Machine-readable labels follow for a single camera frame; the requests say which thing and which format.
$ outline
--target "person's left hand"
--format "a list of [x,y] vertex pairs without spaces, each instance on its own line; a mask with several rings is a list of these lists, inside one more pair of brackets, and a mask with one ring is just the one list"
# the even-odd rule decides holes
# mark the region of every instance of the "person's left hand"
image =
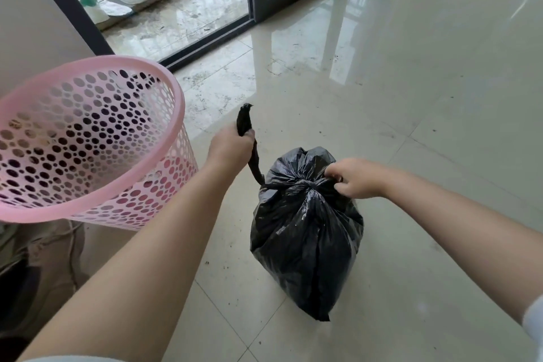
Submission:
[[211,139],[205,164],[220,167],[235,177],[251,158],[254,142],[254,130],[250,129],[240,136],[236,124],[228,124]]

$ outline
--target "person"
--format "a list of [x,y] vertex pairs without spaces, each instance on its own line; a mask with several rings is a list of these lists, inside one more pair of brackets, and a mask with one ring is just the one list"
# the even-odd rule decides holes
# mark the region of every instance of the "person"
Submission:
[[[40,331],[19,361],[159,362],[254,131],[217,133],[204,166]],[[543,339],[543,234],[413,174],[369,160],[329,165],[336,190],[403,209],[530,335]],[[63,358],[63,355],[87,355]]]

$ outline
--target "forearm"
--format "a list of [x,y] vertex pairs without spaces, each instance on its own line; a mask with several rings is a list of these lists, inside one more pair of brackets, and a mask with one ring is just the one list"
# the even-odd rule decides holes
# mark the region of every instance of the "forearm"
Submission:
[[412,174],[394,171],[390,178],[385,197],[520,323],[543,294],[543,234]]
[[64,305],[20,360],[75,354],[160,361],[232,180],[221,167],[204,166]]

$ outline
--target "dark object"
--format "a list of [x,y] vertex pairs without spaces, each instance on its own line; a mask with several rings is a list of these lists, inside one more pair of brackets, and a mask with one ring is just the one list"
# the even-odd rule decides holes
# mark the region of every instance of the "dark object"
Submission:
[[[238,129],[238,135],[240,136],[245,135],[245,133],[249,129],[253,128],[253,126],[251,125],[251,116],[249,115],[251,106],[251,104],[245,104],[241,106],[240,112],[238,113],[236,125]],[[255,144],[253,145],[253,152],[251,154],[251,158],[249,159],[249,168],[251,169],[251,173],[255,177],[256,181],[260,185],[264,185],[264,175],[260,173],[260,169],[258,167],[258,152],[256,150],[256,140]]]
[[322,147],[298,147],[276,160],[260,188],[251,227],[255,258],[319,321],[329,321],[364,229],[353,201],[324,177],[335,161]]

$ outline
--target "perforated basket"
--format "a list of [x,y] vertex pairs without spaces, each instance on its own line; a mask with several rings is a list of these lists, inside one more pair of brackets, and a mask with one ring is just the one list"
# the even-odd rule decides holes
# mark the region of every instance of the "perforated basket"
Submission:
[[0,101],[0,220],[141,228],[198,169],[184,115],[175,77],[145,59],[32,78]]

